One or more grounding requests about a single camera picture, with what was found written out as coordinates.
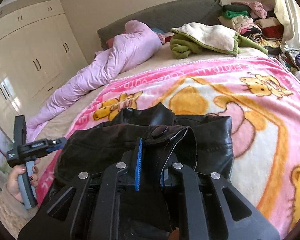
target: silver screw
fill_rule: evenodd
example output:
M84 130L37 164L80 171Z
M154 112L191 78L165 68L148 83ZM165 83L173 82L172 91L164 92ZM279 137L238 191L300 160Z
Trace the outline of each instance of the silver screw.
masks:
M212 173L210 174L210 176L211 176L211 178L213 178L213 179L220 179L220 174L217 173L217 172L212 172Z
M127 165L124 162L119 162L116 166L118 169L124 169Z
M82 171L79 173L79 178L80 179L86 179L88 177L88 173L85 171Z
M180 169L183 168L183 165L182 165L182 163L174 163L174 164L173 164L173 167L174 167L175 169L180 170Z

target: headboard cover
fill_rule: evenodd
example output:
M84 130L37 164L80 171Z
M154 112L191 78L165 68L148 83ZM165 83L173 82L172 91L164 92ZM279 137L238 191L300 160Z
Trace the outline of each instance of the headboard cover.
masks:
M158 28L169 32L172 28L181 27L185 23L198 22L205 25L220 24L221 0L177 0L152 6L130 14L98 30L103 49L108 49L106 41L125 31L125 24L130 20L138 20L150 28Z

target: purple comforter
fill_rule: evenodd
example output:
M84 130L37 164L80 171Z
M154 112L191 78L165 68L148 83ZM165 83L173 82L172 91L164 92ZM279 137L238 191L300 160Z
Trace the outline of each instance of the purple comforter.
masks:
M27 141L32 142L47 121L73 105L89 91L108 84L119 73L128 71L160 50L161 42L146 24L131 20L126 34L114 38L113 47L96 53L93 62L80 70L65 85L57 89L39 113L27 120Z

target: person's arm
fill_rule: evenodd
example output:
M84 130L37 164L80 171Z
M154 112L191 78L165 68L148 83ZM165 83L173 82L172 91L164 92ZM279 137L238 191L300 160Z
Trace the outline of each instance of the person's arm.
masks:
M38 185L38 168L33 167L34 174L29 178L31 185ZM22 202L22 197L18 186L18 175L23 174L26 169L22 166L15 166L9 174L7 182L4 184L0 192L0 221L9 233L18 238L20 230L30 221L36 214L37 207L26 210Z

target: drawer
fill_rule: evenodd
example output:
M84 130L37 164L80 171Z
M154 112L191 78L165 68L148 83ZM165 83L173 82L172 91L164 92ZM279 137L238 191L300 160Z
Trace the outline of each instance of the drawer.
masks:
M21 27L51 16L64 13L60 0L36 3L27 7L23 7L18 11L22 16Z
M0 40L30 23L63 13L60 0L41 2L23 7L0 18Z
M33 97L36 105L41 108L45 101L53 94L53 92L61 87L65 82L64 75L59 74L56 76Z

